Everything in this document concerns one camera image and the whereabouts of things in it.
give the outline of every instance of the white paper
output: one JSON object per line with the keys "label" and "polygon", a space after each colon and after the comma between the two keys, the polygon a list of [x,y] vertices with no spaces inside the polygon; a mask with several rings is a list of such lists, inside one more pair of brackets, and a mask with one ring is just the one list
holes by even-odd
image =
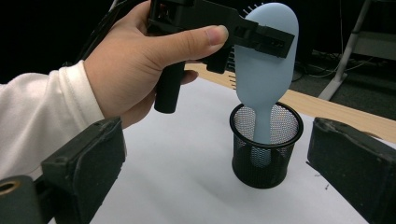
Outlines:
{"label": "white paper", "polygon": [[242,183],[229,125],[239,104],[235,91],[199,78],[182,87],[175,114],[153,109],[126,129],[126,162],[92,223],[366,223],[306,164],[305,115],[286,179],[272,189]]}

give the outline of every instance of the dark background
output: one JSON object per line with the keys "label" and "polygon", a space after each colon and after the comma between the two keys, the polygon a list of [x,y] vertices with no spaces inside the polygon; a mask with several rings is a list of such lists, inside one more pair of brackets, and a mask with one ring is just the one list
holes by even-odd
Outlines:
{"label": "dark background", "polygon": [[[243,9],[254,7],[255,4],[280,2],[289,6],[300,25],[296,62],[302,66],[315,64],[329,68],[336,66],[329,63],[337,63],[338,59],[335,62],[321,61],[313,51],[327,52],[330,55],[340,53],[342,43],[344,46],[347,44],[363,3],[363,0],[210,1],[234,7],[243,16]],[[0,83],[8,83],[15,76],[26,72],[48,74],[51,70],[59,69],[65,62],[75,62],[112,2],[113,0],[2,1]],[[394,2],[373,2],[362,29],[396,34],[395,12]],[[365,60],[361,55],[352,54],[351,58]],[[372,66],[353,70],[353,76],[347,78],[346,84],[342,85],[332,101],[396,119],[395,62],[374,58],[371,63]],[[318,96],[332,78],[313,78],[297,70],[296,74],[299,77],[290,88],[313,96]]]}

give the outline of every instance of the cable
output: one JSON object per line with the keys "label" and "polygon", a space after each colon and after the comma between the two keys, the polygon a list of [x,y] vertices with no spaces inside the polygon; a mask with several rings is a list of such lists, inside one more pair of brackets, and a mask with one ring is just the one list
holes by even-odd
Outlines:
{"label": "cable", "polygon": [[376,2],[396,3],[396,0],[375,0]]}
{"label": "cable", "polygon": [[119,0],[114,0],[113,3],[111,4],[110,10],[113,9],[118,3]]}
{"label": "cable", "polygon": [[341,7],[342,1],[339,1],[340,4],[340,36],[341,36],[341,55],[344,54],[344,35],[343,35],[343,9]]}
{"label": "cable", "polygon": [[331,72],[329,72],[328,74],[325,74],[325,75],[322,75],[322,76],[315,76],[315,75],[310,75],[310,74],[308,74],[308,75],[311,76],[311,77],[328,77],[329,75],[331,75],[335,71],[337,71],[337,69],[338,69],[338,65]]}
{"label": "cable", "polygon": [[[320,51],[317,51],[317,50],[314,50],[314,53],[317,54],[318,57],[321,60],[329,61],[329,59],[330,59],[330,61],[333,61],[333,62],[337,61],[337,63],[339,63],[338,62],[339,61],[339,55],[335,56],[335,54],[333,54],[333,53],[323,53],[323,52],[320,52]],[[329,76],[333,72],[333,70],[329,70],[329,68],[331,67],[330,64],[328,64],[327,67],[319,67],[319,66],[316,66],[316,65],[313,65],[313,64],[307,64],[306,66],[314,67],[314,68],[317,68],[318,70],[320,70],[320,71],[318,71],[316,73],[313,73],[312,71],[308,71],[306,69],[306,67],[305,67],[304,68],[305,74],[309,75],[309,76],[312,76],[312,77],[326,77],[326,76]],[[318,76],[320,74],[323,74],[324,72],[330,72],[330,74],[326,74],[326,75],[323,75],[323,76]]]}
{"label": "cable", "polygon": [[360,66],[362,66],[362,65],[365,65],[366,63],[370,62],[373,58],[374,58],[374,57],[371,57],[370,59],[368,59],[368,60],[366,60],[366,61],[363,61],[361,64],[358,64],[358,65],[356,65],[356,66],[354,66],[354,67],[348,68],[348,69],[346,69],[345,71],[350,71],[350,70],[352,70],[352,69],[355,69],[355,68],[358,68],[358,67],[360,67]]}

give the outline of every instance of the black mesh cup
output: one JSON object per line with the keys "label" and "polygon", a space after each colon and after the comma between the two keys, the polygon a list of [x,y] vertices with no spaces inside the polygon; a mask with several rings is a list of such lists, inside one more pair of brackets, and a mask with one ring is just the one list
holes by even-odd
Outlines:
{"label": "black mesh cup", "polygon": [[233,172],[256,189],[279,185],[286,177],[294,143],[303,134],[303,121],[288,105],[276,103],[271,113],[271,144],[254,142],[254,110],[237,106],[230,116],[233,130]]}

